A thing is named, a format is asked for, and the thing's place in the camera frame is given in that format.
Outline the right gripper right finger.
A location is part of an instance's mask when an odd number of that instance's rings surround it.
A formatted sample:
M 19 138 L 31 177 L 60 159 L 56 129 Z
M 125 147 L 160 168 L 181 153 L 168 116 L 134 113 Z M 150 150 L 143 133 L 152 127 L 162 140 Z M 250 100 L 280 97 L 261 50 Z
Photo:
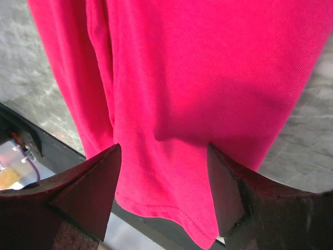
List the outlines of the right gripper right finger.
M 209 183 L 227 249 L 332 249 L 332 191 L 275 182 L 209 144 Z

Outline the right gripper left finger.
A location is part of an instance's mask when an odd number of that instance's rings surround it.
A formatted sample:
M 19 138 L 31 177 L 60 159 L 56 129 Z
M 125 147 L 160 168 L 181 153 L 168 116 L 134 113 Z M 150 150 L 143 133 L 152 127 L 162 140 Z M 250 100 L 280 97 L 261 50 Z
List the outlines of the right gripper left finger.
M 1 191 L 1 249 L 99 249 L 121 160 L 116 144 L 62 173 Z

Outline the magenta t-shirt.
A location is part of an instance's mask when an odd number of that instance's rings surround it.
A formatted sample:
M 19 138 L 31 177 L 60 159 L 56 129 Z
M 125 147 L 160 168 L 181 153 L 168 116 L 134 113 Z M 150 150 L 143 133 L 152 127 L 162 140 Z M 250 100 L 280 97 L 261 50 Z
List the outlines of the magenta t-shirt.
M 29 1 L 87 158 L 122 148 L 116 201 L 218 235 L 213 143 L 257 170 L 332 32 L 332 1 Z

